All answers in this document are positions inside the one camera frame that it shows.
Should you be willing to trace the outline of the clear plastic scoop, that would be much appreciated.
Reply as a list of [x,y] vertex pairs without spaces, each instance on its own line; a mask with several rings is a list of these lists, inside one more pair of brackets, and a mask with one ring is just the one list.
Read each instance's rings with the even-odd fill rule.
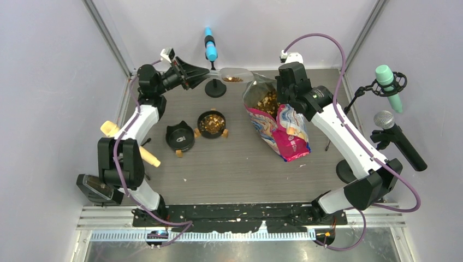
[[251,71],[245,68],[222,68],[210,70],[206,77],[219,80],[224,84],[245,84],[255,80]]

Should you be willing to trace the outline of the colourful pet food bag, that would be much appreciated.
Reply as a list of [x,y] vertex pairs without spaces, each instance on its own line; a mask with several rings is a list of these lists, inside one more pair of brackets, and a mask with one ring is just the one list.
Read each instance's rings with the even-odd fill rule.
[[253,80],[242,94],[244,107],[260,138],[285,162],[311,153],[303,115],[277,101],[277,83],[252,73]]

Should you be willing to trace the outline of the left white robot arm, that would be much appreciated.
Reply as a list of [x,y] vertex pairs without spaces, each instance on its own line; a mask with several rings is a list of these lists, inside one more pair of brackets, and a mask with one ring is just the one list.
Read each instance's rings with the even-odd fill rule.
[[170,60],[165,72],[158,71],[154,64],[142,65],[133,80],[138,84],[134,113],[115,134],[97,143],[99,179],[133,200],[138,207],[135,214],[146,213],[147,220],[155,226],[167,224],[168,215],[164,199],[145,179],[139,143],[164,115],[164,94],[176,87],[194,89],[207,79],[209,72],[179,57]]

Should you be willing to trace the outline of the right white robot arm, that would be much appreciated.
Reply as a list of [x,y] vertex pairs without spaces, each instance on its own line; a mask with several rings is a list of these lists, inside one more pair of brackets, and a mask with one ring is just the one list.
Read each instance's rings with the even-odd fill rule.
[[325,224],[335,212],[348,208],[365,210],[388,194],[397,183],[403,166],[398,159],[388,160],[351,127],[350,120],[333,101],[324,86],[312,87],[303,64],[290,62],[278,69],[277,99],[289,104],[297,113],[320,129],[334,144],[355,177],[344,187],[320,195],[312,205],[312,218]]

